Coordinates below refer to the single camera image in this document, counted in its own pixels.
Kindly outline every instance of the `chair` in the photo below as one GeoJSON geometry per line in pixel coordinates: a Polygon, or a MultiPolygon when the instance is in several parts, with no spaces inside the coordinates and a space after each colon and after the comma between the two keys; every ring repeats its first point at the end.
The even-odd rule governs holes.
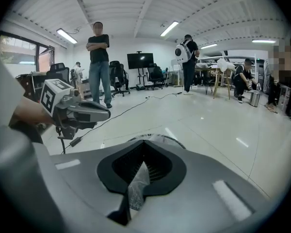
{"type": "Polygon", "coordinates": [[[154,69],[156,67],[158,67],[156,65],[156,63],[150,64],[150,66],[147,68],[149,76],[148,76],[148,73],[146,73],[147,80],[149,82],[153,82],[153,85],[151,86],[152,90],[154,90],[155,87],[158,87],[158,88],[160,87],[161,89],[163,89],[164,82],[167,79],[167,78],[164,78],[163,74],[162,74],[161,77],[155,77],[154,76],[154,69]]]}
{"type": "Polygon", "coordinates": [[[114,92],[112,96],[116,94],[122,94],[123,97],[125,96],[124,93],[130,91],[121,91],[121,87],[125,85],[127,76],[126,72],[124,71],[124,65],[120,64],[119,61],[111,61],[110,62],[110,85],[114,87],[114,89],[118,89],[118,91],[114,92]]]}
{"type": "Polygon", "coordinates": [[[47,72],[47,79],[60,79],[63,82],[69,82],[69,68],[65,67],[63,63],[52,64],[47,72]]]}

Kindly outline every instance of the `television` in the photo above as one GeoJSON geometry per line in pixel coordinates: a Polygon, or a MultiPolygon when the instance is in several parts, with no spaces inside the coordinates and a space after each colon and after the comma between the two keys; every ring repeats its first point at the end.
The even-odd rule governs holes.
{"type": "Polygon", "coordinates": [[[129,69],[147,68],[154,63],[152,53],[129,53],[127,61],[129,69]]]}

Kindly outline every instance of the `table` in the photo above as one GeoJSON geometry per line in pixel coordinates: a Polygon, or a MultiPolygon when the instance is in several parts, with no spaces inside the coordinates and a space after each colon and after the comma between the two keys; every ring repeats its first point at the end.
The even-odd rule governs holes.
{"type": "MultiPolygon", "coordinates": [[[[224,73],[226,73],[226,76],[230,75],[230,70],[227,69],[225,72],[222,72],[220,70],[220,68],[203,68],[203,67],[195,67],[195,71],[217,71],[218,73],[216,74],[216,79],[215,79],[215,83],[214,83],[214,92],[213,92],[213,99],[215,98],[216,94],[217,94],[217,90],[218,90],[218,86],[219,86],[219,81],[220,81],[220,76],[223,75],[224,73]]],[[[228,78],[227,80],[227,90],[228,90],[228,99],[230,100],[230,87],[229,87],[229,80],[228,78]]]]}

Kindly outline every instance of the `sneaker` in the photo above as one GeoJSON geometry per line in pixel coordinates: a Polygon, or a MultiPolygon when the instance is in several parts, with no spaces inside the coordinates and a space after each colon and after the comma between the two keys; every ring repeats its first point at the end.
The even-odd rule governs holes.
{"type": "Polygon", "coordinates": [[[191,92],[189,92],[189,91],[184,91],[183,95],[193,95],[193,94],[191,92]]]}

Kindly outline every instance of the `hand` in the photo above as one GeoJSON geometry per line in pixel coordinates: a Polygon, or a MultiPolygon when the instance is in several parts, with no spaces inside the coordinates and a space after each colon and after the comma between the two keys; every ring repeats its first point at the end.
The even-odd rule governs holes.
{"type": "Polygon", "coordinates": [[[246,82],[246,85],[247,85],[248,90],[251,90],[252,89],[252,86],[250,85],[249,82],[246,82]]]}
{"type": "Polygon", "coordinates": [[[105,43],[105,42],[101,43],[101,48],[102,49],[107,49],[107,47],[108,47],[107,43],[105,43]]]}

